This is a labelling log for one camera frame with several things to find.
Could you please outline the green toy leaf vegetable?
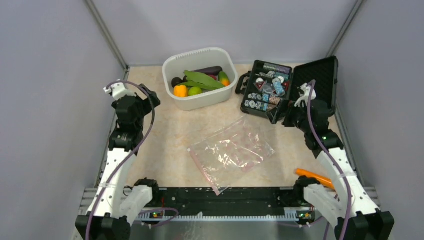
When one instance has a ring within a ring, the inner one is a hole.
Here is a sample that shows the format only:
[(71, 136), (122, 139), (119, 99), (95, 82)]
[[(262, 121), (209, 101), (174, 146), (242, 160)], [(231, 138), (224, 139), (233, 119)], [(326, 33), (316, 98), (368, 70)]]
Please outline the green toy leaf vegetable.
[(184, 74), (187, 81), (182, 82), (180, 85), (185, 85), (188, 87), (199, 87), (209, 91), (225, 88), (225, 86), (222, 85), (219, 81), (214, 80), (204, 73), (185, 70)]

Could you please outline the white plastic tub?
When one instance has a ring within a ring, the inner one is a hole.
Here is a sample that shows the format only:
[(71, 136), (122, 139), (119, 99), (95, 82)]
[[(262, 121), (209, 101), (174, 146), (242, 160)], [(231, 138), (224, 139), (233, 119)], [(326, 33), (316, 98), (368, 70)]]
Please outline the white plastic tub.
[(168, 58), (162, 65), (165, 90), (184, 111), (229, 100), (239, 78), (227, 51), (207, 47)]

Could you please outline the clear zip top bag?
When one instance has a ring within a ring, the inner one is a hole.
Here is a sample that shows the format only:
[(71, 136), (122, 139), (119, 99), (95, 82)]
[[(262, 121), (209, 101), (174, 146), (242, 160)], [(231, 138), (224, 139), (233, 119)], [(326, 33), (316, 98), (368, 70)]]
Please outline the clear zip top bag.
[(275, 150), (261, 125), (243, 116), (187, 148), (194, 163), (219, 196)]

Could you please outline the purple toy eggplant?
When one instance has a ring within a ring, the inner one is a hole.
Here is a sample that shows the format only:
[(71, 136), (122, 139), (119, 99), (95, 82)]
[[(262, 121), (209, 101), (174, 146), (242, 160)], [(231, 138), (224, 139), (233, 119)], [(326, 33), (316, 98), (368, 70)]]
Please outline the purple toy eggplant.
[(222, 71), (223, 71), (223, 68), (221, 66), (211, 66), (211, 67), (194, 70), (194, 72), (203, 73), (203, 74), (212, 75), (212, 76), (217, 76)]

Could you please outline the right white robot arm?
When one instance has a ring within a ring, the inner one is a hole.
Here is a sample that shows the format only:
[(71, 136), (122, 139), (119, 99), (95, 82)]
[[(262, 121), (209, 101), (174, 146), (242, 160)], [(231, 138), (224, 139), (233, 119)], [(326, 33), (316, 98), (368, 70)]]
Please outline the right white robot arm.
[(314, 99), (299, 106), (281, 101), (266, 112), (272, 124), (304, 133), (305, 144), (315, 159), (326, 169), (334, 192), (329, 192), (313, 177), (300, 177), (294, 186), (293, 200), (299, 206), (312, 204), (333, 228), (338, 240), (387, 240), (395, 224), (389, 211), (382, 211), (372, 200), (353, 170), (344, 144), (329, 128), (335, 106)]

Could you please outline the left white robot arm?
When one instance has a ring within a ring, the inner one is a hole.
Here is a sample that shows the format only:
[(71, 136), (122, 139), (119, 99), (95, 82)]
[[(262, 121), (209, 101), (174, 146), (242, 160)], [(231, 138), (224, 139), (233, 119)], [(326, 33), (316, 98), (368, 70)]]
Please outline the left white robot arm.
[(114, 99), (117, 120), (109, 137), (105, 169), (92, 203), (75, 227), (84, 240), (128, 240), (136, 218), (147, 205), (160, 202), (153, 181), (137, 185), (124, 197), (124, 186), (141, 145), (155, 122), (157, 94), (144, 84), (114, 81), (104, 92)]

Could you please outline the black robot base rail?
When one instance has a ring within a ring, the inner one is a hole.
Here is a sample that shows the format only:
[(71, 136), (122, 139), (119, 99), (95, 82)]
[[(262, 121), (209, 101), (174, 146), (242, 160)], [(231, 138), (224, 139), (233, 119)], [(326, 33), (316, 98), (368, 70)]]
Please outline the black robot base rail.
[(206, 187), (168, 187), (153, 192), (146, 209), (173, 208), (181, 217), (285, 216), (290, 210), (311, 211), (292, 187), (230, 187), (217, 195)]

